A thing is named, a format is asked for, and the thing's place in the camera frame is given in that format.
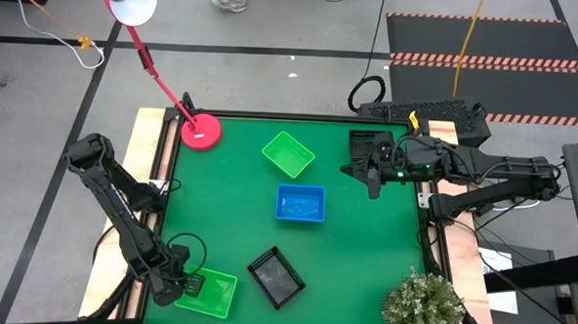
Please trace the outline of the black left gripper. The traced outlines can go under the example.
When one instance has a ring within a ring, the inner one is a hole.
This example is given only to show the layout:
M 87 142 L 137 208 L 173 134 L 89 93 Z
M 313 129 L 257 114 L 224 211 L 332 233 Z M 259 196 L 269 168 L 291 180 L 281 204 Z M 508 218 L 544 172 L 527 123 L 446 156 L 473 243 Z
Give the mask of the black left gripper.
M 186 284 L 202 284 L 204 281 L 204 276 L 199 273 L 187 276 L 182 264 L 169 264 L 163 270 L 156 269 L 152 273 L 153 299 L 156 304 L 167 306 L 178 300 L 184 292 L 186 296 L 196 298 L 201 288 L 187 287 Z

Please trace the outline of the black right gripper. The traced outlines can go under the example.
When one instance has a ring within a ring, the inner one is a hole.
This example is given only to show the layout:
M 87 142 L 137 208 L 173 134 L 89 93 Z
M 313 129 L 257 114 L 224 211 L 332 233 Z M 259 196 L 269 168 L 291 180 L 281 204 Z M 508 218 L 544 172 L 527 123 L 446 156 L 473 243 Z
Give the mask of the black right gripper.
M 411 177 L 406 170 L 397 166 L 392 158 L 385 158 L 378 153 L 353 161 L 349 165 L 344 164 L 340 169 L 352 178 L 366 178 L 370 199 L 380 197 L 381 183 L 410 182 Z

